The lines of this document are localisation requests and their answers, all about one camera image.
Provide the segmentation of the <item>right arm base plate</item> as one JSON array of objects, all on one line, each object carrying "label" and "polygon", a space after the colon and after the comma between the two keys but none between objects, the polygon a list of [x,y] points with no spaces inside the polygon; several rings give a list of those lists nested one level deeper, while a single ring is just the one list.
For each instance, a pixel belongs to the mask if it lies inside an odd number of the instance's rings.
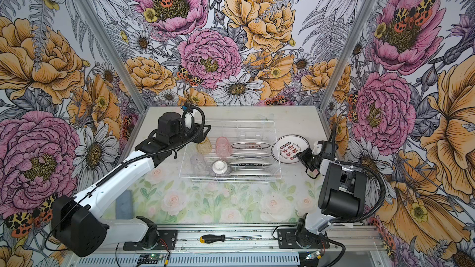
[{"label": "right arm base plate", "polygon": [[296,229],[278,229],[278,245],[280,249],[323,249],[329,248],[330,244],[320,239],[319,236],[300,232],[296,234]]}]

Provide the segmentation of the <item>red pattern plate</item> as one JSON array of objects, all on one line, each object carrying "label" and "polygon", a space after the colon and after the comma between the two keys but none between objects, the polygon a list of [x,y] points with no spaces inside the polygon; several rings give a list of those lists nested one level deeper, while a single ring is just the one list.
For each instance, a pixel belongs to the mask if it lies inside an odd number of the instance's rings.
[{"label": "red pattern plate", "polygon": [[299,163],[298,153],[309,148],[309,142],[300,135],[285,135],[273,144],[272,156],[283,164]]}]

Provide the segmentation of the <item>white wire dish rack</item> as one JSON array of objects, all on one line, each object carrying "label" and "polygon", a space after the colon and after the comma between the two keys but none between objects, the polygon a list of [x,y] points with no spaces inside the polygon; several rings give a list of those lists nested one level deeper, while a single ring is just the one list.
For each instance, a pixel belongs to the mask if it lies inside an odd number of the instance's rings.
[{"label": "white wire dish rack", "polygon": [[217,181],[217,182],[270,182],[274,180],[280,180],[282,178],[282,168],[279,160],[276,160],[272,156],[272,146],[277,141],[277,130],[274,121],[267,120],[211,120],[209,122],[211,130],[206,137],[211,141],[213,150],[210,154],[204,155],[207,162],[207,167],[211,169],[212,163],[216,160],[224,160],[229,165],[230,162],[236,161],[238,158],[229,156],[227,158],[220,158],[216,155],[215,142],[219,137],[226,137],[230,144],[241,140],[262,140],[271,144],[270,148],[264,149],[267,153],[271,154],[268,158],[258,158],[266,160],[272,163],[271,166],[263,168],[237,168],[232,167],[230,176],[227,178],[215,178],[211,177],[208,173],[204,176],[197,176],[193,173],[190,165],[190,156],[197,151],[197,143],[192,143],[184,149],[183,160],[181,162],[181,169],[179,176],[184,179],[190,179],[193,181]]}]

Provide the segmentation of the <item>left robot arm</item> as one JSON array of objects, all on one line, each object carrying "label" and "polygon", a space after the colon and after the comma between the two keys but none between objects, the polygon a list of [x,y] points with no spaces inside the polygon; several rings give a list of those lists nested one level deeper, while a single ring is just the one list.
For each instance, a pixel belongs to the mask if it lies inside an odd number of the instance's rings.
[{"label": "left robot arm", "polygon": [[185,105],[183,112],[166,112],[157,128],[112,171],[73,197],[53,202],[51,229],[54,237],[78,257],[86,257],[100,247],[134,243],[145,249],[159,243],[158,226],[138,216],[128,220],[105,220],[104,212],[135,181],[158,167],[190,143],[203,142],[211,127],[199,107]]}]

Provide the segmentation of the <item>orange pattern plate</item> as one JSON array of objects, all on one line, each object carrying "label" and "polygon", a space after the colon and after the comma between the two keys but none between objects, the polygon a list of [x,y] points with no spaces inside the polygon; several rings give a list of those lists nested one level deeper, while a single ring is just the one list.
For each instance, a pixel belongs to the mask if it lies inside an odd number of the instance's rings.
[{"label": "orange pattern plate", "polygon": [[237,150],[264,150],[271,147],[271,144],[262,140],[241,140],[230,144],[230,147]]}]

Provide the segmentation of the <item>white green rim plate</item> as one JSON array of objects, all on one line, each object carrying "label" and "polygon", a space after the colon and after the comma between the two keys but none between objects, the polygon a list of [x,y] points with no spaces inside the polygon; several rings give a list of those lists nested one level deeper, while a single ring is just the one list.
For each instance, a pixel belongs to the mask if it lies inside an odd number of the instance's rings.
[{"label": "white green rim plate", "polygon": [[230,154],[233,157],[238,158],[268,158],[271,157],[270,153],[263,150],[238,150]]}]

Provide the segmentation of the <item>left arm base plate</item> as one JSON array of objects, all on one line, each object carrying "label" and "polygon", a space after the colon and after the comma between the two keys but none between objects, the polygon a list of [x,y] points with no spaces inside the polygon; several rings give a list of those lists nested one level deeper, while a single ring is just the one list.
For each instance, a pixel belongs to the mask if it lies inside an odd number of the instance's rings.
[{"label": "left arm base plate", "polygon": [[140,242],[125,242],[125,251],[174,250],[177,243],[177,230],[156,230],[147,234]]}]

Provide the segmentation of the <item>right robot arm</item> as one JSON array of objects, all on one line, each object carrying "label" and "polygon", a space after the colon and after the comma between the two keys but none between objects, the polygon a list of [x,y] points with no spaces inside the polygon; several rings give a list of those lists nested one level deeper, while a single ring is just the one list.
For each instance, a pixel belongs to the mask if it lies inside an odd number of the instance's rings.
[{"label": "right robot arm", "polygon": [[336,159],[338,146],[320,141],[313,149],[297,153],[306,171],[323,177],[318,208],[305,213],[298,221],[296,242],[302,248],[324,245],[321,235],[336,224],[336,220],[350,220],[364,213],[367,176]]}]

